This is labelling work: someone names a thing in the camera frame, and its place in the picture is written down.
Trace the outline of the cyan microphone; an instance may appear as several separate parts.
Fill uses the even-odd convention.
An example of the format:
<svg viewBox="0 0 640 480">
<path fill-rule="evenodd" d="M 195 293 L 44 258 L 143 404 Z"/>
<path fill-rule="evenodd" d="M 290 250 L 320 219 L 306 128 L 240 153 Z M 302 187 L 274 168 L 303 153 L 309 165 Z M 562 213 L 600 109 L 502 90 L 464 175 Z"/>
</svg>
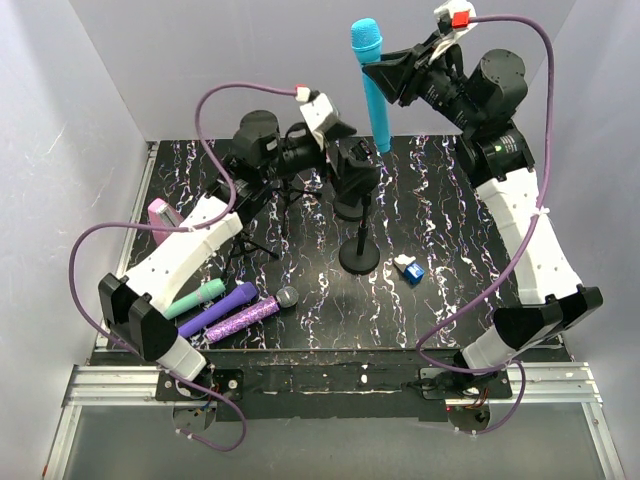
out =
<svg viewBox="0 0 640 480">
<path fill-rule="evenodd" d="M 369 63 L 381 60 L 383 37 L 377 22 L 363 18 L 351 26 L 351 47 L 361 71 Z M 371 78 L 362 73 L 363 86 L 373 140 L 381 154 L 391 151 L 391 132 L 387 113 L 387 102 Z"/>
</svg>

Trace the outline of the round base mic stand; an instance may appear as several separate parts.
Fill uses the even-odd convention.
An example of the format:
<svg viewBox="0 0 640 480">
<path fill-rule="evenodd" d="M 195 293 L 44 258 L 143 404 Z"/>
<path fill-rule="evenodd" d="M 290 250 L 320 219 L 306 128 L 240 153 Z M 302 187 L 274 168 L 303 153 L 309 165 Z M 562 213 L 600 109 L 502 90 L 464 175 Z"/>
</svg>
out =
<svg viewBox="0 0 640 480">
<path fill-rule="evenodd" d="M 380 251 L 368 238 L 368 231 L 369 216 L 359 221 L 357 236 L 347 239 L 340 247 L 339 262 L 348 273 L 366 275 L 379 264 Z"/>
</svg>

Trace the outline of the black tripod mic stand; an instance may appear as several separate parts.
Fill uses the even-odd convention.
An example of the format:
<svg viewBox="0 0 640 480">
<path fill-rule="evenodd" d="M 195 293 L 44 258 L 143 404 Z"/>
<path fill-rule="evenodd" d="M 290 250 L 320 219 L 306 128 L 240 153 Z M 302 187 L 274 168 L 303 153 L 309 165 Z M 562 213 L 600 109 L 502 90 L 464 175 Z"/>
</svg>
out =
<svg viewBox="0 0 640 480">
<path fill-rule="evenodd" d="M 227 277 L 232 262 L 238 258 L 250 256 L 256 252 L 266 253 L 271 260 L 279 260 L 280 255 L 275 251 L 268 249 L 252 239 L 253 227 L 252 221 L 243 227 L 243 229 L 233 238 L 231 248 L 229 250 L 222 276 Z"/>
</svg>

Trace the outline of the glitter purple microphone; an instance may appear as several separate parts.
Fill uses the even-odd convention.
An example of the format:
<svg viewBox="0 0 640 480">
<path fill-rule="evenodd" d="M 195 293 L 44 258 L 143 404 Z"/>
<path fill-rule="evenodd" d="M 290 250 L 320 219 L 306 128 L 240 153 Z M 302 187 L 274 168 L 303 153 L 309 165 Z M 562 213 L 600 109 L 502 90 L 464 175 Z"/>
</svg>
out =
<svg viewBox="0 0 640 480">
<path fill-rule="evenodd" d="M 294 307 L 298 303 L 298 291 L 286 286 L 264 300 L 242 310 L 220 323 L 207 329 L 204 337 L 210 343 L 217 343 L 261 320 L 264 320 L 283 309 Z"/>
</svg>

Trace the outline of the mint green microphone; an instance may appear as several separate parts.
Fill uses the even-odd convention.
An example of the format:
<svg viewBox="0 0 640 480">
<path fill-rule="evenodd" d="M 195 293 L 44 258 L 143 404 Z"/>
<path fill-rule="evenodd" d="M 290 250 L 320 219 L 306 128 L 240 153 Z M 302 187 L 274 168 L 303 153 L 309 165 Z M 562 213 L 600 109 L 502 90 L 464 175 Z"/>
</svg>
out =
<svg viewBox="0 0 640 480">
<path fill-rule="evenodd" d="M 164 312 L 164 317 L 168 320 L 172 320 L 196 306 L 213 300 L 223 294 L 225 290 L 226 286 L 221 279 L 217 278 L 210 280 L 200 285 L 193 292 L 174 301 Z"/>
</svg>

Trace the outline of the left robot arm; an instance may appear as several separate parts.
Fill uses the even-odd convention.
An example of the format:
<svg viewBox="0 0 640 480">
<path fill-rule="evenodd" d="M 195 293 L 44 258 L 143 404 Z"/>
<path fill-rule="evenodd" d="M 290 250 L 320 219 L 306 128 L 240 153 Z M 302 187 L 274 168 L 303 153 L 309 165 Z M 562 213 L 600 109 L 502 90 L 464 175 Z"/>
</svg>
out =
<svg viewBox="0 0 640 480">
<path fill-rule="evenodd" d="M 98 292 L 110 332 L 144 360 L 179 376 L 178 387 L 193 400 L 213 386 L 208 362 L 167 317 L 183 285 L 227 241 L 242 233 L 274 194 L 287 197 L 295 176 L 315 169 L 328 177 L 339 196 L 354 201 L 362 180 L 371 179 L 365 153 L 341 152 L 354 127 L 336 114 L 304 113 L 286 133 L 266 110 L 243 116 L 219 175 L 178 231 L 122 277 L 107 274 Z"/>
</svg>

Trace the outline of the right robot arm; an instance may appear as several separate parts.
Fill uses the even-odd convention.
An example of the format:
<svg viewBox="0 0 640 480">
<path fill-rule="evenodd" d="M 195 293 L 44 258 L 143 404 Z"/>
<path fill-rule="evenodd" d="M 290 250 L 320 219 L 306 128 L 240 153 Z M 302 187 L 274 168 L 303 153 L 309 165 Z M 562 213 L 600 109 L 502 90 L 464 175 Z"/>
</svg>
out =
<svg viewBox="0 0 640 480">
<path fill-rule="evenodd" d="M 454 357 L 454 389 L 475 397 L 488 386 L 490 368 L 574 327 L 603 304 L 599 288 L 584 286 L 570 266 L 537 203 L 534 158 L 513 121 L 528 92 L 524 61 L 493 49 L 465 75 L 460 46 L 432 34 L 362 70 L 389 103 L 407 106 L 421 98 L 460 129 L 456 158 L 516 263 L 518 306 L 497 309 L 492 326 Z"/>
</svg>

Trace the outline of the blue white small box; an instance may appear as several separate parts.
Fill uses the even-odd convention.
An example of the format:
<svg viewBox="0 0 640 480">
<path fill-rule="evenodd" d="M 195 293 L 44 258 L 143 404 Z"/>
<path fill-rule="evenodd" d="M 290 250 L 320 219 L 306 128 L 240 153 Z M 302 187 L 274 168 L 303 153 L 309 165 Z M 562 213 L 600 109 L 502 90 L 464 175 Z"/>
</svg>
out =
<svg viewBox="0 0 640 480">
<path fill-rule="evenodd" d="M 411 285 L 421 282 L 425 271 L 417 263 L 415 256 L 400 254 L 393 259 L 393 263 Z"/>
</svg>

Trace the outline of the pink box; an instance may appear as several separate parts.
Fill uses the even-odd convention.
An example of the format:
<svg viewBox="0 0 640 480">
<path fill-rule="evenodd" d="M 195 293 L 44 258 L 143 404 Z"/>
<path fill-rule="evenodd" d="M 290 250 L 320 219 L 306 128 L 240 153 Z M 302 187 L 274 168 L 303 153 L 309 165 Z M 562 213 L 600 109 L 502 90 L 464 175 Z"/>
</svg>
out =
<svg viewBox="0 0 640 480">
<path fill-rule="evenodd" d="M 179 227 L 184 221 L 182 215 L 161 198 L 156 198 L 149 204 L 147 213 L 151 226 Z"/>
</svg>

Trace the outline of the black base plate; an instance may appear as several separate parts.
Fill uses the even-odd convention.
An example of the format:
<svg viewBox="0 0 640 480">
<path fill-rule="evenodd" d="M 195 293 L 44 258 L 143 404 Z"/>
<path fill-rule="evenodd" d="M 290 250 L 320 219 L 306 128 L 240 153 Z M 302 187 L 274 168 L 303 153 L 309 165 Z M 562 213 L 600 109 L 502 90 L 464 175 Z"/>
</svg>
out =
<svg viewBox="0 0 640 480">
<path fill-rule="evenodd" d="M 446 420 L 448 399 L 471 390 L 444 378 L 409 349 L 210 350 L 191 386 L 160 375 L 156 397 L 214 405 L 201 390 L 233 401 L 249 420 L 418 418 Z"/>
</svg>

